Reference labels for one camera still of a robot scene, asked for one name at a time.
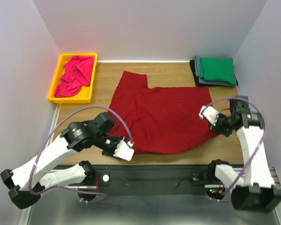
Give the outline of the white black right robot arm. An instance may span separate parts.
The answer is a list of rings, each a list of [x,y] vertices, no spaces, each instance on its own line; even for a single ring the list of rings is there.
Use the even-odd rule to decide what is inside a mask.
[[[270,213],[281,202],[281,188],[272,178],[264,138],[266,121],[260,110],[245,96],[227,97],[230,116],[213,108],[213,102],[202,106],[199,118],[209,122],[209,128],[226,137],[236,133],[242,149],[244,166],[236,172],[226,161],[213,160],[206,171],[209,182],[224,185],[213,198],[221,202],[227,193],[234,209]]]

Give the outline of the dark red t-shirt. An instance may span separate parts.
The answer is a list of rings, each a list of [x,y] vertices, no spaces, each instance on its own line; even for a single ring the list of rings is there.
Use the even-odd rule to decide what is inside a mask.
[[[124,71],[109,106],[127,124],[136,154],[176,154],[218,136],[199,118],[207,87],[148,87],[146,75]]]

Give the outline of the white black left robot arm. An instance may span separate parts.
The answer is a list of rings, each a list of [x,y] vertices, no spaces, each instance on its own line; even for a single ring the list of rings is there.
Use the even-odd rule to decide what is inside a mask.
[[[133,154],[129,141],[123,136],[108,134],[115,124],[115,118],[108,112],[98,114],[93,120],[72,122],[41,154],[18,168],[2,171],[0,177],[9,189],[12,203],[25,209],[54,188],[98,184],[96,171],[87,160],[61,171],[52,170],[63,160],[92,146],[100,148],[104,155],[129,160]]]

